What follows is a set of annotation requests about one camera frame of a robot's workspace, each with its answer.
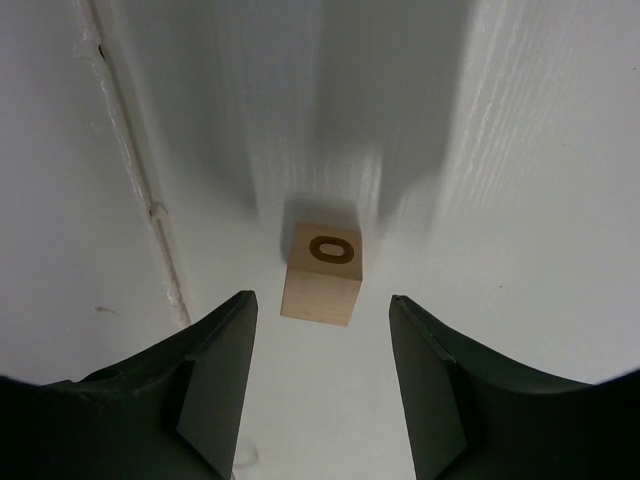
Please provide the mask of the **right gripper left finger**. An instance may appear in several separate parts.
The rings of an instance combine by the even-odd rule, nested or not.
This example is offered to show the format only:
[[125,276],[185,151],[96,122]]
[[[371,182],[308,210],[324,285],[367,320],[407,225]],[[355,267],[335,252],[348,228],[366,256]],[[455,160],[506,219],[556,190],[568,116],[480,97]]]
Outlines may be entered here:
[[257,327],[241,291],[79,381],[1,381],[5,479],[229,479]]

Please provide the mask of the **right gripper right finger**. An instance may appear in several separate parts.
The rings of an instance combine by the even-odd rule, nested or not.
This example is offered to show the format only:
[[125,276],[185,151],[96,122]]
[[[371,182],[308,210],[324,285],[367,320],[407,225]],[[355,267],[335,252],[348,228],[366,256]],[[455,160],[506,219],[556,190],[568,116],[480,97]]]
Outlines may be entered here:
[[595,385],[545,373],[406,296],[389,320],[417,478],[638,478],[638,372]]

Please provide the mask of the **small wood cube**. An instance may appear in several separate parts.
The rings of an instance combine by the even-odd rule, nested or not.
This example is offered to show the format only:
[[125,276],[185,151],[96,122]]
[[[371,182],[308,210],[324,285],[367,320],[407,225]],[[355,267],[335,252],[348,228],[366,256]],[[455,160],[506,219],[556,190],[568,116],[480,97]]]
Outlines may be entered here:
[[359,231],[298,223],[287,261],[280,314],[349,324],[363,281]]

